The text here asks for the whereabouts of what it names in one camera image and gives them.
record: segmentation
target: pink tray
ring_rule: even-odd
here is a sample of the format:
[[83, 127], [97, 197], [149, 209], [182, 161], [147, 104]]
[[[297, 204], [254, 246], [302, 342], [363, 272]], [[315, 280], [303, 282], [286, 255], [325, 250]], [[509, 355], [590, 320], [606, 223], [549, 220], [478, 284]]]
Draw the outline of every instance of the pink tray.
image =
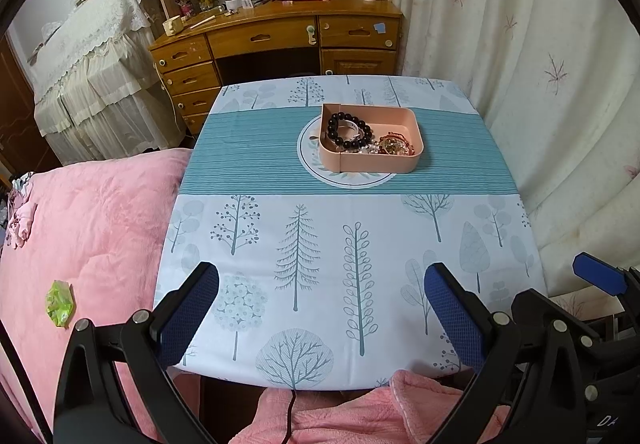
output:
[[[344, 112], [357, 116], [371, 127], [376, 139], [389, 132], [402, 134], [414, 145], [414, 155], [386, 155], [381, 153], [349, 153], [335, 151], [334, 143], [326, 137], [329, 118], [334, 113]], [[374, 107], [370, 105], [322, 105], [320, 130], [320, 160], [324, 167], [335, 172], [354, 171], [362, 173], [409, 173], [415, 169], [424, 151], [424, 144], [415, 114], [398, 107]]]

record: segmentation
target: wooden desk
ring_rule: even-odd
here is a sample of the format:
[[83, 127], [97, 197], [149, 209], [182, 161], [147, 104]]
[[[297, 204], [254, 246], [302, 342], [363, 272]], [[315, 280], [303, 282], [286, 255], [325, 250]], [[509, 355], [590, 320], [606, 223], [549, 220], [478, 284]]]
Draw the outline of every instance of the wooden desk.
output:
[[221, 70], [232, 56], [264, 52], [270, 58], [277, 50], [302, 49], [316, 58], [320, 74], [393, 74], [396, 68], [402, 13], [388, 1], [269, 2], [188, 28], [211, 14], [199, 14], [180, 34], [162, 35], [149, 47], [193, 134], [220, 87], [235, 82]]

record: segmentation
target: pink fleece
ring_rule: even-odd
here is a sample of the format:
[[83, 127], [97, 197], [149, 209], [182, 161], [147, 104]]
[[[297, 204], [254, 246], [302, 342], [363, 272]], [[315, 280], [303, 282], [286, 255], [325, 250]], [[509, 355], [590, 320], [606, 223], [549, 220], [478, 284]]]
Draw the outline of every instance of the pink fleece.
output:
[[[298, 392], [291, 444], [424, 444], [462, 395], [433, 379], [398, 370], [389, 386], [340, 404], [335, 394]], [[250, 426], [229, 444], [280, 444], [287, 432], [289, 390], [268, 388]], [[480, 442], [495, 437], [508, 414], [500, 407]]]
[[[191, 150], [175, 148], [31, 178], [30, 201], [38, 207], [27, 243], [2, 253], [0, 319], [50, 425], [71, 331], [47, 316], [47, 291], [54, 280], [71, 284], [76, 313], [70, 326], [84, 317], [97, 326], [122, 323], [138, 309], [152, 309], [162, 245], [190, 156]], [[119, 373], [141, 428], [156, 437], [129, 372], [120, 367]], [[20, 401], [2, 356], [0, 376]], [[181, 393], [197, 411], [199, 376], [177, 382], [185, 383]]]

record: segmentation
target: tree print tablecloth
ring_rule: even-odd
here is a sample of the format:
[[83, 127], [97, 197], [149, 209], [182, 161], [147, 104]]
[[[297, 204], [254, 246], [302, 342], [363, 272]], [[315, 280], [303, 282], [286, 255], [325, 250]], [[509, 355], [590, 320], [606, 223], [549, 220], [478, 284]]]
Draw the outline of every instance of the tree print tablecloth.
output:
[[[335, 174], [318, 157], [323, 102], [409, 107], [426, 149], [406, 175]], [[321, 76], [227, 86], [177, 197], [156, 304], [200, 261], [220, 293], [180, 368], [299, 390], [384, 384], [461, 363], [424, 294], [444, 262], [490, 310], [542, 266], [500, 151], [452, 82]]]

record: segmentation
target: blue pad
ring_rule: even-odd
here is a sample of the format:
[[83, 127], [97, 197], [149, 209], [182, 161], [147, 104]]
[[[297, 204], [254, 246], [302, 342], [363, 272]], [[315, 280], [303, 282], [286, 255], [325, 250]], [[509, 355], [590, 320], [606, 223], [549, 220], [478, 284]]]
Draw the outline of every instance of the blue pad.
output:
[[180, 362], [218, 295], [218, 270], [212, 264], [203, 262], [200, 265], [207, 265], [207, 270], [159, 333], [157, 357], [162, 368]]
[[458, 357], [478, 373], [486, 358], [484, 337], [435, 265], [430, 265], [424, 274], [424, 292]]
[[587, 253], [580, 253], [574, 258], [574, 274], [611, 296], [626, 293], [624, 275]]

